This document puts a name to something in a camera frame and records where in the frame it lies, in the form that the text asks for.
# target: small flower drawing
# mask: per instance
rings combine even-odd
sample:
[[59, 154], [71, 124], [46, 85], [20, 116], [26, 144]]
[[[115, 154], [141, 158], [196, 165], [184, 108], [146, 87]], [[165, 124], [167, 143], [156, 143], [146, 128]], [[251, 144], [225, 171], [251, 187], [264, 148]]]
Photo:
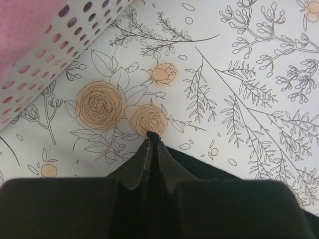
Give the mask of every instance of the small flower drawing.
[[52, 164], [44, 164], [41, 168], [41, 175], [45, 178], [54, 178], [58, 174], [58, 170]]
[[304, 3], [301, 0], [296, 0], [298, 5], [302, 8], [300, 11], [304, 11], [304, 29], [307, 31], [308, 21], [317, 22], [319, 19], [319, 1], [309, 1], [304, 0]]
[[168, 85], [175, 79], [176, 69], [174, 65], [170, 63], [160, 64], [157, 63], [156, 67], [153, 70], [144, 70], [149, 73], [150, 78], [145, 81], [143, 84], [151, 81], [150, 85], [155, 82], [157, 84], [166, 84]]
[[168, 124], [163, 111], [151, 105], [129, 106], [125, 109], [125, 116], [131, 128], [144, 138], [147, 131], [161, 135]]
[[92, 82], [77, 95], [76, 120], [95, 130], [113, 128], [127, 106], [121, 89], [104, 81]]

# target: pink surface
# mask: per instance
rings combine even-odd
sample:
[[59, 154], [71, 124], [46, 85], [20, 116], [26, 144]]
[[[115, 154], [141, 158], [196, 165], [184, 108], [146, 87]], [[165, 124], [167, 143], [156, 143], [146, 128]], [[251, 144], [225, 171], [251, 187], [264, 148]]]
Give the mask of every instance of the pink surface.
[[0, 81], [37, 44], [66, 0], [0, 0]]

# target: white paper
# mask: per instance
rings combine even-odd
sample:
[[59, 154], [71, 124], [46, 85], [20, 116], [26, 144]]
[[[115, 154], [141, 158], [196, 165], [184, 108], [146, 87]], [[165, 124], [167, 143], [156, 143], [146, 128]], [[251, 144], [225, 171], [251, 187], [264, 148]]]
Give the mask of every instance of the white paper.
[[236, 176], [283, 181], [317, 214], [318, 12], [136, 0], [1, 132], [1, 179], [106, 176], [153, 129]]

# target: rose drawing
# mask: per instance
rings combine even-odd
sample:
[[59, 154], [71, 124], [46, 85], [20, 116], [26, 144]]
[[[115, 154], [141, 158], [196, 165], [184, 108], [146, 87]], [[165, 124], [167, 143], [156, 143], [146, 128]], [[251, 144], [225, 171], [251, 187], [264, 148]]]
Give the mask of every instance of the rose drawing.
[[77, 122], [94, 130], [113, 128], [127, 106], [124, 93], [104, 81], [86, 85], [78, 93], [76, 103]]
[[161, 135], [168, 124], [162, 110], [151, 105], [129, 106], [125, 109], [125, 117], [131, 128], [144, 138], [147, 131]]
[[144, 70], [149, 73], [150, 78], [145, 81], [145, 84], [148, 81], [151, 81], [150, 84], [153, 82], [157, 84], [169, 84], [175, 79], [176, 76], [176, 69], [170, 63], [158, 64], [153, 70]]

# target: floral wallpaper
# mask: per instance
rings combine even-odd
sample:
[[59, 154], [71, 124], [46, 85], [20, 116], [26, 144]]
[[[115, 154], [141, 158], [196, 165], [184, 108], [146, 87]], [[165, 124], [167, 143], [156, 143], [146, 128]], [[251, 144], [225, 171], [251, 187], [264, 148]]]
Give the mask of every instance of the floral wallpaper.
[[0, 133], [0, 185], [103, 177], [148, 130], [319, 213], [319, 1], [135, 0]]

